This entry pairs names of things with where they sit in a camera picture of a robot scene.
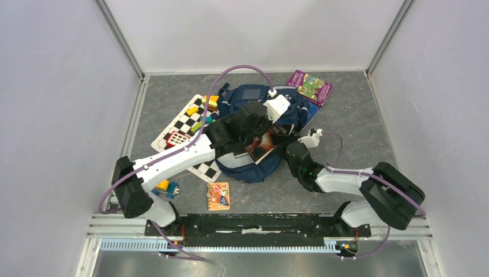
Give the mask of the sunset cover paperback book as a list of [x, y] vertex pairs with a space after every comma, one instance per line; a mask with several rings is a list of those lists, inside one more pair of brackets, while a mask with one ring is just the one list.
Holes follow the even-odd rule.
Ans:
[[278, 146], [285, 143], [288, 136], [294, 133], [295, 127], [296, 125], [292, 123], [273, 124], [261, 138], [255, 137], [253, 143], [244, 149], [252, 161], [259, 164], [272, 154]]

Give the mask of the navy blue student backpack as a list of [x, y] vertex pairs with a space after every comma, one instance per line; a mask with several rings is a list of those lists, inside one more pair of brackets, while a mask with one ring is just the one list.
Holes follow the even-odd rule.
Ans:
[[[276, 149], [306, 126], [310, 102], [293, 86], [282, 85], [275, 89], [289, 101], [286, 112], [266, 133], [255, 137], [252, 144], [245, 146], [238, 156], [226, 154], [215, 160], [224, 175], [245, 183], [264, 182], [282, 161]], [[266, 102], [269, 99], [268, 90], [268, 86], [258, 84], [230, 89], [230, 84], [225, 83], [218, 92], [219, 117], [236, 113], [248, 102]]]

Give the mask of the purple green paperback book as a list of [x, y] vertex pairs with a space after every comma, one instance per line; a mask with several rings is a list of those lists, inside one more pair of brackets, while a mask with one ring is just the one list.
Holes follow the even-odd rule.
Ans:
[[301, 95], [320, 107], [324, 105], [334, 88], [333, 84], [301, 70], [294, 71], [287, 85], [295, 87]]

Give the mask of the blue Animal Farm book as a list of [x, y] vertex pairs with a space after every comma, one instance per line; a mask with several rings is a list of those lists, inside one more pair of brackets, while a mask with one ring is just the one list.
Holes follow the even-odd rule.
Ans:
[[309, 113], [308, 113], [308, 117], [307, 117], [307, 122], [311, 121], [318, 114], [320, 109], [321, 109], [321, 106], [318, 106], [317, 104], [310, 102], [309, 103]]

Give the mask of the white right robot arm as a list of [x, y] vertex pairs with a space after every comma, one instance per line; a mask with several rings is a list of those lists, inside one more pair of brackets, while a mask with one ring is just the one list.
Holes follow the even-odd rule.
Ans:
[[314, 161], [301, 141], [288, 144], [280, 154], [306, 190], [363, 197], [362, 201], [346, 204], [333, 219], [337, 234], [348, 235], [356, 227], [372, 223], [405, 230], [412, 219], [426, 215], [422, 208], [425, 193], [389, 163], [379, 162], [366, 169], [338, 169]]

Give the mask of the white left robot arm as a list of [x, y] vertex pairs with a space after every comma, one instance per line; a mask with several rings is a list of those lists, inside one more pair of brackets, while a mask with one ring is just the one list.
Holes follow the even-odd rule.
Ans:
[[271, 127], [270, 105], [250, 102], [236, 113], [202, 128], [188, 142], [172, 147], [139, 162], [127, 156], [116, 161], [112, 186], [125, 218], [144, 216], [154, 221], [167, 235], [176, 234], [181, 219], [169, 202], [151, 195], [161, 181], [196, 164], [244, 152], [255, 138]]

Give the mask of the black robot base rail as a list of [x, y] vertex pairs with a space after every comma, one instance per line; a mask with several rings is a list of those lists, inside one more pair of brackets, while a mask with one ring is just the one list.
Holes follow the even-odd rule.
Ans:
[[322, 246], [324, 238], [368, 238], [370, 226], [347, 225], [332, 214], [186, 214], [162, 229], [185, 246]]

